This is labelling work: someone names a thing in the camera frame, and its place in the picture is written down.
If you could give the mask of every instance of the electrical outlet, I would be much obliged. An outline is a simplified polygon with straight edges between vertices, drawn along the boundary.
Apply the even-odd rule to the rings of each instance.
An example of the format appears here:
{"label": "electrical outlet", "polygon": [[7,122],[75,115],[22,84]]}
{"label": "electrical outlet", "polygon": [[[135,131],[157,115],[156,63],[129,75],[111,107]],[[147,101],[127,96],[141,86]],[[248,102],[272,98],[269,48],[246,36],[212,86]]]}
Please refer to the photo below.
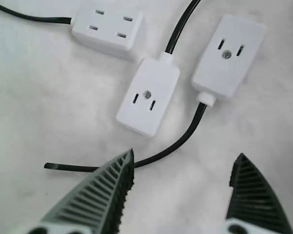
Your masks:
{"label": "electrical outlet", "polygon": [[72,24],[72,34],[80,43],[117,57],[138,59],[146,32],[142,12],[86,0]]}
{"label": "electrical outlet", "polygon": [[192,84],[201,98],[213,105],[215,98],[230,98],[246,76],[264,39],[266,27],[247,19],[225,15],[207,46]]}
{"label": "electrical outlet", "polygon": [[155,135],[180,75],[167,62],[169,57],[163,53],[160,60],[142,61],[116,116],[126,127],[149,137]]}

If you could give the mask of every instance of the cord end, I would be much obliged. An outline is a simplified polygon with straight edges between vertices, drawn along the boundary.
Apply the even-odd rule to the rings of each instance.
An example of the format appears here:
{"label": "cord end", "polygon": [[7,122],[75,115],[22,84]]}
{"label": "cord end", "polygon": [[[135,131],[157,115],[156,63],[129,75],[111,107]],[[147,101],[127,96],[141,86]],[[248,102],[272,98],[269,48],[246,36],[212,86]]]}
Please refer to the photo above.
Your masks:
{"label": "cord end", "polygon": [[196,100],[207,106],[213,107],[214,103],[216,102],[216,97],[206,92],[200,92]]}
{"label": "cord end", "polygon": [[158,60],[166,65],[171,65],[174,60],[174,56],[170,53],[162,52]]}

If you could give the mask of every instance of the black cable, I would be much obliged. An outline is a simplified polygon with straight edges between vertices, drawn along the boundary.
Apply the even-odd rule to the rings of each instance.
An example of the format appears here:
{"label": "black cable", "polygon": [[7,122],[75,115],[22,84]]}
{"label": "black cable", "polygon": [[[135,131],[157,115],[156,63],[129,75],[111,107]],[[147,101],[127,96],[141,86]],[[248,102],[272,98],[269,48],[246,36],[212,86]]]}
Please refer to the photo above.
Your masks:
{"label": "black cable", "polygon": [[[169,146],[167,149],[161,151],[160,153],[158,153],[152,157],[149,157],[147,159],[136,162],[135,168],[143,167],[143,166],[146,166],[150,163],[156,162],[156,161],[166,157],[167,155],[171,154],[172,152],[177,150],[180,146],[182,146],[190,138],[190,136],[192,136],[195,129],[199,125],[205,109],[206,109],[206,105],[200,103],[196,112],[195,112],[194,118],[193,118],[189,128],[183,134],[183,136],[181,138],[179,138],[179,140],[177,140],[171,146]],[[44,165],[44,168],[52,169],[52,170],[60,170],[60,171],[71,171],[71,172],[93,172],[96,169],[98,169],[99,167],[71,166],[71,165],[56,164],[56,163],[49,163],[48,162]]]}
{"label": "black cable", "polygon": [[4,6],[0,5],[0,10],[8,13],[10,15],[25,19],[25,20],[31,20],[31,21],[37,21],[37,22],[44,22],[44,23],[64,23],[64,24],[70,24],[70,21],[72,18],[68,17],[36,17],[36,16],[28,16],[24,15],[22,13],[10,10]]}
{"label": "black cable", "polygon": [[185,10],[185,12],[183,13],[183,15],[181,16],[180,20],[178,21],[171,37],[170,40],[168,42],[168,45],[166,47],[165,52],[172,54],[172,52],[175,49],[175,46],[177,44],[177,41],[181,35],[181,32],[183,30],[183,28],[185,27],[188,19],[190,18],[192,12],[194,11],[194,9],[196,8],[196,6],[200,3],[201,0],[192,0],[192,2],[190,3],[190,5],[187,7],[187,9]]}

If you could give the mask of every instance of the white background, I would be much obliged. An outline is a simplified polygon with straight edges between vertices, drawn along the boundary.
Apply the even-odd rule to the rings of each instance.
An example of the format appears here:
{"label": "white background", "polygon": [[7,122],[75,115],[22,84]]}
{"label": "white background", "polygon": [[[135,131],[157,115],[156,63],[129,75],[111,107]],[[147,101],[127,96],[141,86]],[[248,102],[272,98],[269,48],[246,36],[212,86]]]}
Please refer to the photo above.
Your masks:
{"label": "white background", "polygon": [[[76,15],[81,2],[0,0],[23,13],[63,17]],[[145,54],[156,57],[190,0],[108,2],[145,12]],[[0,234],[40,219],[86,176],[48,171],[44,163],[98,166],[131,147],[139,160],[177,140],[197,107],[191,73],[227,13],[267,25],[255,62],[235,97],[208,108],[180,150],[136,170],[121,233],[215,233],[241,152],[271,184],[293,226],[293,0],[204,0],[176,46],[181,76],[154,138],[115,120],[138,63],[79,45],[69,25],[0,12]]]}

